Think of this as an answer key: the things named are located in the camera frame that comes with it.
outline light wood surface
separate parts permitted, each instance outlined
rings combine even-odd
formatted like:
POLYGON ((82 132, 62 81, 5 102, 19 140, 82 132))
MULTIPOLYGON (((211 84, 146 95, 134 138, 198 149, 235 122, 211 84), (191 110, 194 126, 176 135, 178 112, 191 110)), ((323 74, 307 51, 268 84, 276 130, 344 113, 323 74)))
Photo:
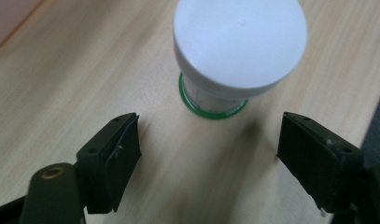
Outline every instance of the light wood surface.
POLYGON ((88 223, 329 223, 275 154, 284 111, 360 146, 380 97, 380 0, 301 0, 297 68, 236 116, 202 119, 178 92, 176 1, 45 1, 0 48, 0 205, 118 115, 143 157, 117 214, 88 223))

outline white plastic lid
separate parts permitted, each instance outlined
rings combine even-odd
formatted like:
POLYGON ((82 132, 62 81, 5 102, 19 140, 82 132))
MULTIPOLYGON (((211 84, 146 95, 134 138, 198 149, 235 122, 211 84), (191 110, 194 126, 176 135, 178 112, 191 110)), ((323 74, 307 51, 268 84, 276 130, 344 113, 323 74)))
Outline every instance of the white plastic lid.
POLYGON ((307 28, 297 0, 180 0, 176 60, 199 88, 246 99, 287 75, 305 51, 307 28))

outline container base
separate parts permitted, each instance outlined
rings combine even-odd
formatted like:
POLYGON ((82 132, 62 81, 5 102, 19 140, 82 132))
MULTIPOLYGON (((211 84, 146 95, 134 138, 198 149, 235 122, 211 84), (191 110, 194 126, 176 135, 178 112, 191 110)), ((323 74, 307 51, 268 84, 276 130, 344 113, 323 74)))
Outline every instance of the container base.
POLYGON ((184 80, 183 80, 183 74, 180 74, 180 78, 178 80, 178 88, 180 90, 180 95, 181 95, 181 98, 183 99, 184 103, 186 104, 186 106, 192 111, 194 112, 195 114, 203 117, 203 118, 206 118, 206 119, 227 119, 235 114, 237 114, 239 111, 242 110, 243 107, 245 107, 245 105, 247 104, 247 100, 245 100, 243 103, 241 103, 240 105, 238 105, 237 107, 235 107, 234 109, 232 110, 229 110, 227 112, 224 112, 224 113, 218 113, 218 114, 215 114, 215 113, 210 113, 210 112, 206 112, 204 110, 202 110, 201 108, 199 108, 197 105, 195 105, 191 99, 187 96, 186 94, 186 90, 185 90, 185 87, 184 87, 184 80))

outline green rim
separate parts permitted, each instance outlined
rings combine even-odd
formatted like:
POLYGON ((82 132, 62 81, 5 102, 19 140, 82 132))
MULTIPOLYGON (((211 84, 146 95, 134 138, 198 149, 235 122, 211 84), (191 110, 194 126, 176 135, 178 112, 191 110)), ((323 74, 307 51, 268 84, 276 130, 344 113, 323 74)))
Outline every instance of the green rim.
POLYGON ((245 105, 247 104, 247 101, 244 101, 239 106, 237 106, 236 108, 234 108, 234 109, 232 109, 230 111, 227 111, 227 112, 224 112, 224 113, 219 113, 219 114, 213 114, 213 113, 209 113, 209 112, 206 112, 206 111, 202 110, 201 108, 199 108, 198 106, 196 106, 190 100, 190 98, 187 96, 186 90, 184 88, 183 74, 180 74, 180 79, 178 81, 178 87, 180 89, 181 98, 183 99, 183 101, 186 104, 186 106, 190 110, 192 110, 195 114, 197 114, 197 115, 199 115, 199 116, 201 116, 203 118, 206 118, 206 119, 226 119, 226 118, 229 118, 229 117, 237 114, 239 111, 241 111, 242 108, 245 107, 245 105))

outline wooden table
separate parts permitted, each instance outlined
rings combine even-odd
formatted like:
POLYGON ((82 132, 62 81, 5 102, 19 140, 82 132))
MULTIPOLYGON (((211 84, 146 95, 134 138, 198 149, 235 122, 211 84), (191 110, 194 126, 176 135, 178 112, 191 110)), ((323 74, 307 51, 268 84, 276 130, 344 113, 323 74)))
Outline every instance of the wooden table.
POLYGON ((276 158, 284 111, 360 146, 380 97, 380 0, 301 0, 301 63, 238 115, 202 119, 178 92, 176 1, 45 1, 0 48, 0 205, 118 115, 143 157, 117 214, 88 223, 328 223, 276 158))

